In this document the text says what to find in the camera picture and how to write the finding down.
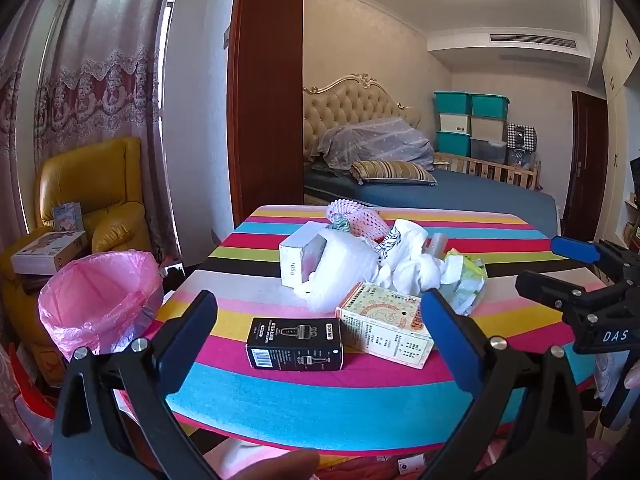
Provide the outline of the left hand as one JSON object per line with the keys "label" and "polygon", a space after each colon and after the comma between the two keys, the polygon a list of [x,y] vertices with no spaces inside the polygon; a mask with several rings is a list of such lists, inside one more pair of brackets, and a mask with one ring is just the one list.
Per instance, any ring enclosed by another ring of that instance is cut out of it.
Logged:
{"label": "left hand", "polygon": [[308,480],[316,473],[320,455],[315,450],[297,450],[260,460],[231,477],[231,480]]}

